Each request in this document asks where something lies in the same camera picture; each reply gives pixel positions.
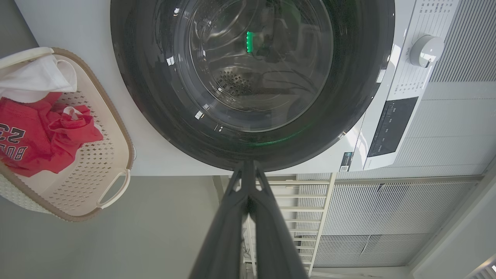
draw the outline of sticker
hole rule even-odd
[[[353,157],[353,152],[344,153],[343,160],[341,161],[341,167],[339,168],[339,172],[350,170],[351,157]]]

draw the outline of door glass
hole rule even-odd
[[[321,94],[333,51],[321,0],[190,0],[175,13],[188,97],[223,125],[276,129]]]

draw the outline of laundry basket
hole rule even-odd
[[[36,48],[0,59],[0,69],[53,54],[72,64],[77,74],[77,91],[64,93],[58,102],[86,105],[103,140],[81,147],[75,161],[58,174],[41,171],[32,177],[14,174],[0,163],[0,195],[34,211],[51,213],[68,221],[84,221],[114,203],[130,181],[133,149],[115,107],[88,65],[75,54],[58,48]],[[102,201],[105,193],[125,175],[117,193]]]

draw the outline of white towel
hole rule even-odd
[[[49,92],[76,92],[74,67],[53,55],[36,59],[22,67],[13,65],[0,70],[0,97],[20,103],[34,103]]]

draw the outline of green light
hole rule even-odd
[[[253,51],[253,33],[247,32],[247,52]]]

